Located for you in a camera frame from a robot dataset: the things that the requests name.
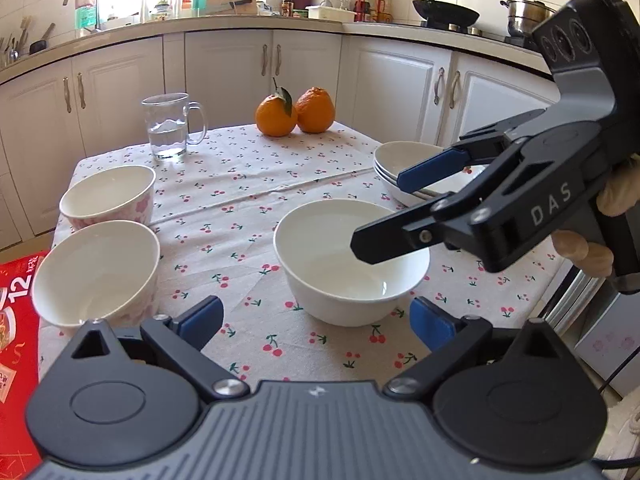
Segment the cherry print tablecloth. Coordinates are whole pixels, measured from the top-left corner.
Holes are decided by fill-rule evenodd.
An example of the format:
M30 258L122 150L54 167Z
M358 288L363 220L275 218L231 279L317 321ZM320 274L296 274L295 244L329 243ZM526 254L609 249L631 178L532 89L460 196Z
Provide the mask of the cherry print tablecloth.
M306 202L352 198L402 209L372 170L378 143L334 123L321 135L295 130L263 137L254 125L211 130L182 162L152 159L148 145L82 160L74 184L120 164L158 173L151 228L162 255L160 312L176 316L209 294L225 305L225 323L203 352L255 386L258 379L385 382L428 354L398 308L361 328L325 324L296 303L273 251L282 216ZM60 219L54 244L71 234ZM444 246L431 248L428 275L415 289L454 316L473 313L496 326L524 322L559 267L549 240L501 274ZM40 329L40 372L66 344Z

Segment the screw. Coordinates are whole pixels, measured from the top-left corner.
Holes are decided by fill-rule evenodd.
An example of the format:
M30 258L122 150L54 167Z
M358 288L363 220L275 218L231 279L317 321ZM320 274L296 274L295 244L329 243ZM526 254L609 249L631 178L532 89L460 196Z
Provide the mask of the screw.
M431 210L432 211L439 211L440 209L442 209L443 207L446 207L447 205L449 205L449 200L447 200L446 198L443 198L439 202L436 202L433 205L433 207L431 207Z
M431 242L431 240L433 240L433 235L430 231L427 231L427 229L425 229L424 231L420 231L418 238L420 238L420 241L423 244L428 244L429 242Z
M213 383L213 391L222 397L242 397L247 387L238 379L220 379Z
M471 223L479 224L480 222L489 218L490 214L491 214L491 209L489 209L488 207L481 207L480 209L478 209L478 211L475 211L474 213L472 213Z
M420 383L411 377L396 377L388 383L388 388L398 395L411 395L418 391Z

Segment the cabinet handle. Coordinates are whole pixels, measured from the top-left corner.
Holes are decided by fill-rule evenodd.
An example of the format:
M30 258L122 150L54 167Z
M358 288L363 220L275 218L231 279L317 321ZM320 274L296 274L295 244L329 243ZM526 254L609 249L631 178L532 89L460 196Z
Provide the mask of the cabinet handle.
M453 76L453 85L451 85L451 97L449 99L449 108L453 110L456 106L456 88L460 83L460 70L456 70L455 75Z
M276 49L278 51L278 63L276 65L276 75L280 75L280 67L282 66L282 47L278 45Z
M267 45L266 43L262 46L262 76L267 75Z
M436 84L433 86L433 93L434 93L433 104L435 104L436 106L440 102L440 95L438 93L438 90L440 88L440 81L443 79L444 79L444 68L440 67L440 70L438 70L438 78L436 79Z
M64 77L62 79L62 83L65 86L65 102L66 102L66 112L71 113L71 95L69 94L69 79Z
M80 94L80 106L84 110L86 103L84 102L84 85L82 84L82 72L78 72L78 93Z

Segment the stainless steel pot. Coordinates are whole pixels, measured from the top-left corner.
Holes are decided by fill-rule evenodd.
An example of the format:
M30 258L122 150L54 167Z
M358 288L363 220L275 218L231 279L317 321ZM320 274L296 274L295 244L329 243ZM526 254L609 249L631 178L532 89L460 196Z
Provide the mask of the stainless steel pot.
M555 12L535 0L501 0L500 4L509 9L507 30L510 36L517 38L531 36L533 29Z

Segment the glass pitcher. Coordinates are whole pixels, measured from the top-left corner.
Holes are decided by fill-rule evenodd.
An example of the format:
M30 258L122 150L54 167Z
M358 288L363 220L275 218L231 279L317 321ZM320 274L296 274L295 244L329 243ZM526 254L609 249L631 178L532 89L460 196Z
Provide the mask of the glass pitcher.
M202 105L190 102L189 94L154 95L144 99L142 106L145 109L151 152L156 158L167 160L179 157L187 151L187 144L201 143L207 133L207 118ZM187 126L190 110L199 110L202 115L202 131L195 139L191 138Z

